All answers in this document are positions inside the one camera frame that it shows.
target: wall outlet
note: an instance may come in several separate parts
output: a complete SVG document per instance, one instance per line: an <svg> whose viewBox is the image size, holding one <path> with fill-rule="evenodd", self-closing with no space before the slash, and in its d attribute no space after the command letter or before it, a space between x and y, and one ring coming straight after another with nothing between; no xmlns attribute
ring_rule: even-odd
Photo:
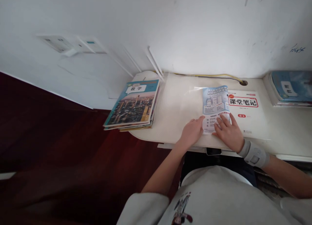
<svg viewBox="0 0 312 225"><path fill-rule="evenodd" d="M79 53L93 53L83 42L75 39L74 47Z"/></svg>
<svg viewBox="0 0 312 225"><path fill-rule="evenodd" d="M37 37L59 53L63 53L73 48L72 44L59 35L38 35Z"/></svg>
<svg viewBox="0 0 312 225"><path fill-rule="evenodd" d="M97 54L106 54L102 44L95 37L82 37L81 41Z"/></svg>

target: gray shirt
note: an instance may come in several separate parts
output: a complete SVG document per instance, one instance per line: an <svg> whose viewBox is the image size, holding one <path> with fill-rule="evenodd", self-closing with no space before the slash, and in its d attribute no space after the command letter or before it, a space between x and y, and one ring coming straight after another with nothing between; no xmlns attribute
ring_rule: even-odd
<svg viewBox="0 0 312 225"><path fill-rule="evenodd" d="M241 175L213 166L190 172L170 204L164 195L133 194L117 224L312 224L312 199L277 204Z"/></svg>

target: wrist support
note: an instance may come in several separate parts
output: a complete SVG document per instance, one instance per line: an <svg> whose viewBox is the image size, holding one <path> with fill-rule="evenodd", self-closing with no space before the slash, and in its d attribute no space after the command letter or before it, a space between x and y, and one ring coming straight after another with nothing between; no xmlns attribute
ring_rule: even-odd
<svg viewBox="0 0 312 225"><path fill-rule="evenodd" d="M270 155L263 148L247 140L238 155L249 165L259 168L265 167L270 160Z"/></svg>

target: desk surface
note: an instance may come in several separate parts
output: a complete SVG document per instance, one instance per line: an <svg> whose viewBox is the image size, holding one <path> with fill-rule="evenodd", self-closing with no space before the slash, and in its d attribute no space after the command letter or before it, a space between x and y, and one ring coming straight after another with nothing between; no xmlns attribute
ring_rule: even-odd
<svg viewBox="0 0 312 225"><path fill-rule="evenodd" d="M184 125L202 115L201 87L227 85L229 90L257 91L260 96L270 140L249 139L271 154L312 162L312 109L273 107L262 79L245 79L247 86L235 80L187 77L165 74L166 84L159 94L153 128L134 130L135 137L152 142L176 143ZM229 150L218 138L203 135L196 146Z"/></svg>

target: person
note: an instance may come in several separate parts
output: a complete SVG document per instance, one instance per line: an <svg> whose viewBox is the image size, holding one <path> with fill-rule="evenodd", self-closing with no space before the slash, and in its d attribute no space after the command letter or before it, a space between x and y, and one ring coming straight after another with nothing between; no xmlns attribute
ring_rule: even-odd
<svg viewBox="0 0 312 225"><path fill-rule="evenodd" d="M217 118L213 135L293 197L277 204L237 172L208 166L189 172L169 203L167 194L180 161L203 133L201 116L186 124L142 192L128 199L117 224L312 224L312 178L245 140L232 114L230 118L232 124L222 115Z"/></svg>

